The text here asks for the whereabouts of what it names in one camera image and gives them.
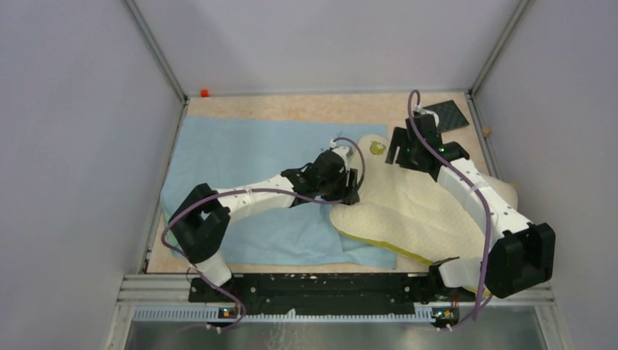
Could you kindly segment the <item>cream yellow pillow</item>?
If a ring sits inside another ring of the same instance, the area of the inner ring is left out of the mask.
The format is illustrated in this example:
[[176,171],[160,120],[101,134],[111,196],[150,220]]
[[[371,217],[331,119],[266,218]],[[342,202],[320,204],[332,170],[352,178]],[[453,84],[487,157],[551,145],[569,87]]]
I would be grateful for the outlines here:
[[460,203],[430,175],[385,162],[388,139],[362,136],[366,175],[358,203],[333,206],[340,234],[429,266],[449,257],[481,257],[485,234]]

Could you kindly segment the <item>green and blue pillowcase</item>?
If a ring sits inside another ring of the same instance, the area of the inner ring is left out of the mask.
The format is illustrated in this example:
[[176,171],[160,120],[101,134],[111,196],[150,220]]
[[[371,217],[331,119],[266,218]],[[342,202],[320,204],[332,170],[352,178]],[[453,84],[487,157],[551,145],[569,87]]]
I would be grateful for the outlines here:
[[[225,199],[241,203],[247,195],[265,196],[269,179],[313,162],[331,140],[350,146],[370,134],[384,136],[386,127],[188,116],[160,193],[163,213],[170,218],[204,183],[221,190]],[[253,213],[229,224],[220,251],[227,263],[395,268],[393,252],[339,234],[330,222],[330,210],[328,205],[306,203]]]

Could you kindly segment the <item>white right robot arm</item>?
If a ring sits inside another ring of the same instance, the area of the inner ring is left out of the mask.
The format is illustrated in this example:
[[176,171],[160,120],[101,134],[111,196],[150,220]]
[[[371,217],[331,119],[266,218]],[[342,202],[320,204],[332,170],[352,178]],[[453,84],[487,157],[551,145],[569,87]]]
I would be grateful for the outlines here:
[[413,111],[405,124],[393,131],[386,163],[428,174],[459,202],[484,236],[481,257],[452,257],[430,267],[430,296],[447,300],[459,287],[483,286],[507,298],[549,281],[556,241],[550,225],[534,224],[508,204],[459,143],[443,142],[433,115]]

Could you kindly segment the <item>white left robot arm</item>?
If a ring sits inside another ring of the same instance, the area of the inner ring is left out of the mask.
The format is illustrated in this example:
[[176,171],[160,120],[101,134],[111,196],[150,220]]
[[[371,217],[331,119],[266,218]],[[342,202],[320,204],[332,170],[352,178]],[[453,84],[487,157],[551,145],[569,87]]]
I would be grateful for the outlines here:
[[353,168],[351,160],[360,153],[354,146],[332,140],[313,162],[262,182],[232,189],[199,184],[171,215],[164,232],[173,235],[176,251],[207,281],[206,292],[216,301],[225,301],[234,290],[232,272],[220,252],[228,226],[266,211],[305,203],[358,203],[364,169]]

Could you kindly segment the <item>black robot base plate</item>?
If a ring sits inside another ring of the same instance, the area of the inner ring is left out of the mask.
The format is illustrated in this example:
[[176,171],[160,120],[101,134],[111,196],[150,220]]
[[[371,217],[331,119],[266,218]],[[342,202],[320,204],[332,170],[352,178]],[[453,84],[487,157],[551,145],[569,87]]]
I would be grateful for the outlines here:
[[463,288],[440,287],[426,274],[414,273],[245,273],[217,291],[193,278],[191,303],[225,303],[239,299],[249,316],[374,316],[413,314],[418,304],[472,302]]

